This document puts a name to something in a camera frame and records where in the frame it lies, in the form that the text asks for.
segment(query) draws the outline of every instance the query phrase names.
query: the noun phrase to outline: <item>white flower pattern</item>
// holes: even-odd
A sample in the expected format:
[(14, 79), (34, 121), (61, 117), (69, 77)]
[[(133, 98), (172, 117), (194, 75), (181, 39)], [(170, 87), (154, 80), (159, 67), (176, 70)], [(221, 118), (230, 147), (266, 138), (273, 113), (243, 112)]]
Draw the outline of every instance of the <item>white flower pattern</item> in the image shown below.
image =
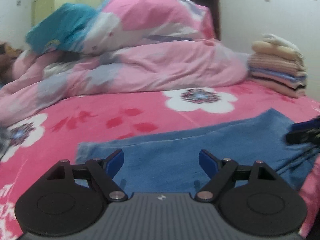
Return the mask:
[(43, 136), (45, 129), (41, 124), (47, 119), (47, 114), (37, 114), (17, 122), (8, 129), (11, 132), (11, 143), (1, 162), (7, 162), (20, 147), (29, 147)]
[(168, 90), (163, 93), (170, 98), (166, 101), (167, 107), (184, 112), (202, 109), (213, 114), (228, 113), (234, 110), (230, 102), (238, 100), (232, 94), (216, 92), (213, 88)]

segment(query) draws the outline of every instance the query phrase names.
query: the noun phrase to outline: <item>pink bedsheet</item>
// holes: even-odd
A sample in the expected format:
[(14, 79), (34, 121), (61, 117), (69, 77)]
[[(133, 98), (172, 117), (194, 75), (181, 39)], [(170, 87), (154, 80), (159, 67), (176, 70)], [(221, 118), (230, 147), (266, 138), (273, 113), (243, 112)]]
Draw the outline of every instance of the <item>pink bedsheet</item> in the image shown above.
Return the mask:
[[(291, 99), (254, 82), (215, 89), (62, 100), (10, 127), (16, 136), (0, 164), (0, 240), (14, 240), (21, 234), (14, 216), (14, 203), (19, 196), (58, 160), (73, 162), (80, 142), (214, 125), (254, 117), (271, 107), (295, 122), (309, 120), (320, 112), (319, 103), (307, 97)], [(300, 191), (308, 204), (303, 236), (319, 209), (319, 169), (320, 158)]]

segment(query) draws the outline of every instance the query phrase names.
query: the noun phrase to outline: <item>beige folded garment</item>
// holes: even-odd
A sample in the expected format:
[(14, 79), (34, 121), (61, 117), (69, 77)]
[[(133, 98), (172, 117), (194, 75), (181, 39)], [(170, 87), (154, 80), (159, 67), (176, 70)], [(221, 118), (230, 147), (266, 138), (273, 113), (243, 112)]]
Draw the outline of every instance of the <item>beige folded garment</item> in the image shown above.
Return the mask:
[(297, 76), (304, 67), (297, 60), (287, 60), (275, 55), (255, 53), (248, 60), (250, 67), (265, 68), (282, 73), (287, 73), (292, 76)]
[(274, 91), (283, 94), (285, 96), (289, 96), (292, 98), (299, 98), (301, 96), (304, 96), (306, 94), (305, 88), (298, 88), (298, 89), (290, 89), (289, 87), (285, 85), (280, 85), (273, 81), (267, 81), (267, 80), (260, 80), (256, 78), (250, 78), (252, 81), (259, 83), (260, 85), (273, 89)]
[(252, 50), (258, 53), (276, 55), (287, 60), (298, 60), (303, 65), (303, 59), (297, 51), (292, 48), (278, 46), (265, 41), (255, 41), (252, 44)]

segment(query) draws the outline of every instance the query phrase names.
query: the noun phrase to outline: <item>white wall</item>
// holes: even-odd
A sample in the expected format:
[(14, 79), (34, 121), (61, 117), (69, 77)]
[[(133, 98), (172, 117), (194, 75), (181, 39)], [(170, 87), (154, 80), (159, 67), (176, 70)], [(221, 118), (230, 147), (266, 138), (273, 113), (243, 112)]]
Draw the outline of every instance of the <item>white wall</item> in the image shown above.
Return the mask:
[(221, 39), (251, 53), (253, 41), (273, 33), (296, 44), (306, 56), (307, 93), (320, 100), (320, 0), (220, 0)]
[(0, 0), (0, 40), (15, 48), (26, 49), (25, 35), (31, 28), (31, 6), (34, 0)]

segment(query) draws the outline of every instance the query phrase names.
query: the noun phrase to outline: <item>gray gripper base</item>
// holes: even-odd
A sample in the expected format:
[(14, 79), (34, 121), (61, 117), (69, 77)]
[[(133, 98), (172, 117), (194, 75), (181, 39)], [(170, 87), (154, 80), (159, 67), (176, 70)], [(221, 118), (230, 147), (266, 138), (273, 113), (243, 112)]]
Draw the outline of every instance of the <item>gray gripper base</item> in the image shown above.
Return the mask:
[(188, 193), (135, 193), (122, 203), (112, 203), (91, 227), (65, 237), (27, 233), (21, 240), (302, 240), (298, 234), (264, 238), (250, 236), (228, 225), (208, 203), (194, 201)]

